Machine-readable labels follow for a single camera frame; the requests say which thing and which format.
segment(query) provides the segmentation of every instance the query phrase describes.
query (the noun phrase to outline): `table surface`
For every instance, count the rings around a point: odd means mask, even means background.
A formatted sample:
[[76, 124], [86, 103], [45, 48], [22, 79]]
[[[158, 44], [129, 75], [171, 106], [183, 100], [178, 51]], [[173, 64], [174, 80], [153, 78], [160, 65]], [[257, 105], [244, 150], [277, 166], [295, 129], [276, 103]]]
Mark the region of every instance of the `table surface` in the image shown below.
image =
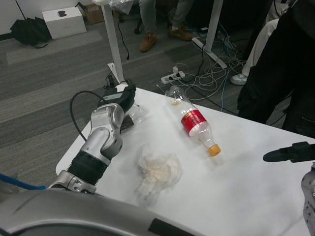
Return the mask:
[[[216, 166], [205, 147], [190, 138], [164, 96], [137, 89], [135, 102], [149, 112], [123, 135], [124, 145], [97, 184], [97, 193], [140, 206], [135, 193], [142, 176], [139, 148], [175, 153], [183, 175], [147, 206], [164, 217], [209, 236], [307, 236], [301, 180], [311, 162], [267, 163], [269, 151], [314, 139], [197, 106], [210, 123], [224, 163]], [[83, 133], [90, 132], [88, 124]], [[79, 136], [56, 167], [66, 169], [84, 141]]]

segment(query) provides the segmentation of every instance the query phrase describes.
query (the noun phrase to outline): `plastic bottle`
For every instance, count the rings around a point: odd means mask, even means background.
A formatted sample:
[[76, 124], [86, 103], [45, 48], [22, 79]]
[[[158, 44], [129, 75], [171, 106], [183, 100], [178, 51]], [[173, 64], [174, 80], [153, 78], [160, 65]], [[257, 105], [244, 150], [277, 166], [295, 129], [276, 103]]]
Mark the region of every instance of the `plastic bottle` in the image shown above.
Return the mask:
[[181, 117], [181, 123], [189, 136], [197, 137], [206, 146], [211, 156], [221, 152], [214, 142], [209, 123], [200, 111], [189, 101], [180, 88], [172, 86], [166, 94], [168, 101], [174, 106], [176, 113]]

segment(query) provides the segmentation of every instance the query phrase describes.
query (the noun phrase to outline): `table leg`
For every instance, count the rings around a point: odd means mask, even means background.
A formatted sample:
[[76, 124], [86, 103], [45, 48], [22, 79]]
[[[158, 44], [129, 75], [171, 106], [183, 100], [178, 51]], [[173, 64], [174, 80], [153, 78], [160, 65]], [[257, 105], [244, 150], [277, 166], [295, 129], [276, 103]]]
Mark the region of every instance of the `table leg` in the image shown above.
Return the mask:
[[[206, 45], [204, 46], [204, 51], [214, 61], [216, 61], [222, 67], [222, 69], [225, 69], [227, 68], [227, 65], [221, 59], [219, 59], [214, 53], [211, 52], [212, 45], [216, 37], [216, 31], [217, 31], [217, 27], [219, 23], [222, 5], [223, 5], [223, 0], [215, 0], [213, 3], [211, 19], [210, 19], [208, 34], [207, 34], [207, 41], [206, 41]], [[194, 38], [193, 41], [196, 43], [198, 47], [200, 48], [203, 47], [203, 43], [201, 43], [198, 39]]]
[[119, 48], [117, 43], [117, 36], [115, 31], [114, 20], [112, 16], [112, 9], [108, 4], [102, 6], [107, 35], [109, 39], [110, 49], [112, 51], [112, 57], [114, 65], [108, 64], [109, 68], [113, 71], [118, 83], [124, 81], [122, 61], [120, 59]]

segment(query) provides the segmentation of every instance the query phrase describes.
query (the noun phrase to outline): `blue cable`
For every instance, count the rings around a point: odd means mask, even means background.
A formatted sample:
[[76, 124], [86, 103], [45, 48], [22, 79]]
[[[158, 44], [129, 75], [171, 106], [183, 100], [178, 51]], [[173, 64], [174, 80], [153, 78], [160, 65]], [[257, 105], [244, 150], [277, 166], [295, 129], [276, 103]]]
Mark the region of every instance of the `blue cable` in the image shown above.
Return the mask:
[[226, 81], [227, 81], [227, 76], [225, 78], [225, 82], [224, 82], [223, 90], [222, 90], [222, 95], [221, 95], [221, 112], [223, 111], [223, 94], [224, 94], [224, 88], [225, 88]]
[[37, 186], [34, 186], [34, 185], [30, 185], [30, 184], [21, 182], [21, 181], [15, 179], [15, 178], [6, 176], [6, 175], [1, 174], [1, 173], [0, 173], [0, 180], [2, 180], [5, 183], [13, 184], [13, 185], [16, 185], [18, 187], [21, 187], [21, 188], [24, 188], [24, 189], [27, 189], [27, 190], [43, 190], [43, 189], [47, 188], [46, 186], [38, 186], [37, 187]]

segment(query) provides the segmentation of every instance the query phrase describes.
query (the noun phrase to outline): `white pants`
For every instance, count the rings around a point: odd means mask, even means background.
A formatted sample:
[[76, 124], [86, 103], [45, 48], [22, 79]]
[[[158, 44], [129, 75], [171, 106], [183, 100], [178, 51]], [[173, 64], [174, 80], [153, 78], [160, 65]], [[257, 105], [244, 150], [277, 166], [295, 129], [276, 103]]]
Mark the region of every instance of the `white pants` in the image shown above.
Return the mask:
[[[283, 15], [288, 9], [288, 4], [276, 3], [276, 7], [278, 13], [280, 15]], [[245, 75], [246, 77], [248, 77], [248, 75], [250, 74], [251, 67], [257, 64], [269, 37], [271, 36], [272, 32], [277, 28], [278, 21], [279, 16], [277, 15], [275, 7], [272, 4], [266, 17], [266, 25], [260, 31], [256, 39], [256, 42], [252, 48], [251, 54], [248, 57], [247, 62], [242, 70], [242, 74]]]

